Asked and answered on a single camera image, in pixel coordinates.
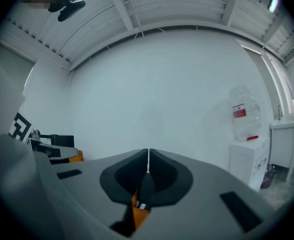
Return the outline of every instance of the white cabinet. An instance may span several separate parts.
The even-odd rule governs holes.
[[[271,128],[270,164],[289,168],[286,182],[294,167],[294,113],[275,120]]]
[[[258,138],[235,141],[230,146],[229,172],[255,191],[259,191],[268,163],[270,141]]]

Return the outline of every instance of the faucet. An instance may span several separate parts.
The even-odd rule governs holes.
[[[280,120],[282,118],[282,108],[281,105],[278,105],[278,120]]]

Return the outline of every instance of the ceiling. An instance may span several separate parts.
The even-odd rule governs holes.
[[[140,32],[199,26],[241,35],[283,62],[294,56],[294,20],[281,3],[271,13],[270,0],[84,1],[86,6],[64,22],[58,21],[59,12],[18,1],[0,27],[0,43],[31,60],[37,59],[35,53],[48,56],[71,71],[99,50]]]

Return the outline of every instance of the bottle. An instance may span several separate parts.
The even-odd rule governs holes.
[[[230,90],[229,100],[237,140],[244,142],[258,136],[261,128],[260,108],[251,87],[244,84],[236,86]]]

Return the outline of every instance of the gray floor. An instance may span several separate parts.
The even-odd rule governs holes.
[[[288,169],[275,166],[275,175],[269,188],[260,189],[259,194],[269,202],[275,210],[294,199],[294,169],[288,183],[285,182]]]

